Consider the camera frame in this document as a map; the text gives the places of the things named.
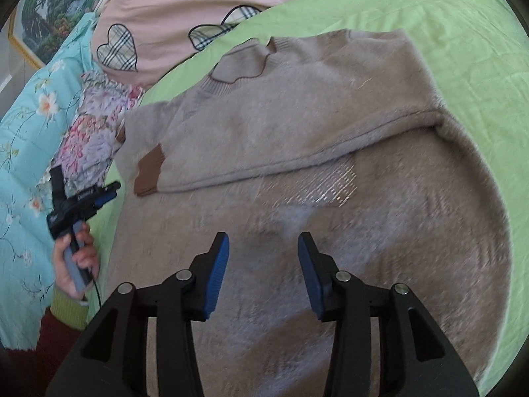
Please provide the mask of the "left forearm red sleeve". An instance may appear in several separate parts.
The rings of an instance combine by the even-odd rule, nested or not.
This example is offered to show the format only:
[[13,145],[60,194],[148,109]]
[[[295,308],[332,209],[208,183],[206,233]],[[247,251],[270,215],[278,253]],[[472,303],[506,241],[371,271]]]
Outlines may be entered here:
[[33,349],[1,348],[1,395],[44,396],[87,325],[88,302],[54,288]]

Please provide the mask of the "person's left hand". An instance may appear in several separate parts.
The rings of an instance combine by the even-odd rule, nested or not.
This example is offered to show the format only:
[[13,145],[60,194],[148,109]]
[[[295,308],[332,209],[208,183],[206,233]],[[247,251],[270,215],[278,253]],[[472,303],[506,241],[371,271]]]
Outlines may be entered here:
[[77,230],[74,237],[65,234],[55,240],[52,262],[55,286],[68,297],[82,300],[99,275],[100,259],[90,226],[80,221]]

